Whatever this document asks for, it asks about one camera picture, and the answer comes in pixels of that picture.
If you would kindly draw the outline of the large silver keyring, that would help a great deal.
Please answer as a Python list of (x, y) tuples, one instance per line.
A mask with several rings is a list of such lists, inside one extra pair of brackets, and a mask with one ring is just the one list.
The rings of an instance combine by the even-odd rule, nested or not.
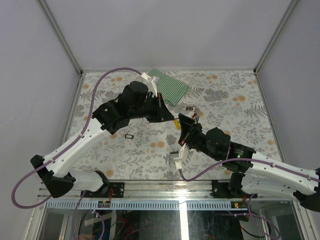
[(179, 113), (198, 122), (201, 110), (196, 105), (184, 105), (179, 109)]

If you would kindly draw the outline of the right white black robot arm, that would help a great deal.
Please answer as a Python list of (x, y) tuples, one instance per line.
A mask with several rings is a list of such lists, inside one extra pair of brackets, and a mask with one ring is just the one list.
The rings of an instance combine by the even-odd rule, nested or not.
[(302, 207), (320, 210), (320, 170), (305, 169), (271, 159), (251, 147), (231, 141), (231, 137), (215, 127), (203, 133), (202, 125), (182, 113), (179, 145), (182, 152), (195, 150), (216, 163), (201, 174), (222, 165), (232, 172), (228, 192), (233, 197), (271, 195), (289, 198)]

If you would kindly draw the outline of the yellow key tag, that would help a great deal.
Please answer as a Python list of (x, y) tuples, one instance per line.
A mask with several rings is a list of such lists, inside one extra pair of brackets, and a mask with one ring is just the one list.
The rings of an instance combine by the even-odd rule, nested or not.
[(178, 119), (174, 119), (173, 123), (178, 130), (181, 130), (181, 125)]

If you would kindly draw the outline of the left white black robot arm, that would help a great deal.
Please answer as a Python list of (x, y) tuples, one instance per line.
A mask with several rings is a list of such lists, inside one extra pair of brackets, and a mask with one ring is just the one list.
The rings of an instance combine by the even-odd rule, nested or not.
[(58, 149), (45, 156), (35, 155), (32, 166), (52, 198), (60, 198), (70, 191), (87, 191), (105, 197), (110, 182), (102, 171), (73, 171), (72, 167), (98, 142), (127, 127), (130, 120), (145, 118), (149, 123), (174, 120), (161, 93), (154, 95), (138, 81), (126, 85), (116, 99), (100, 105), (90, 114), (88, 123)]

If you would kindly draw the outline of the black tag with white label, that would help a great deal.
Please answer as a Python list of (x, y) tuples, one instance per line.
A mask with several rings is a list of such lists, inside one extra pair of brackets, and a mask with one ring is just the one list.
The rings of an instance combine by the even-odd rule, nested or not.
[(125, 136), (124, 136), (126, 139), (134, 139), (134, 135), (132, 135), (132, 134), (126, 134)]

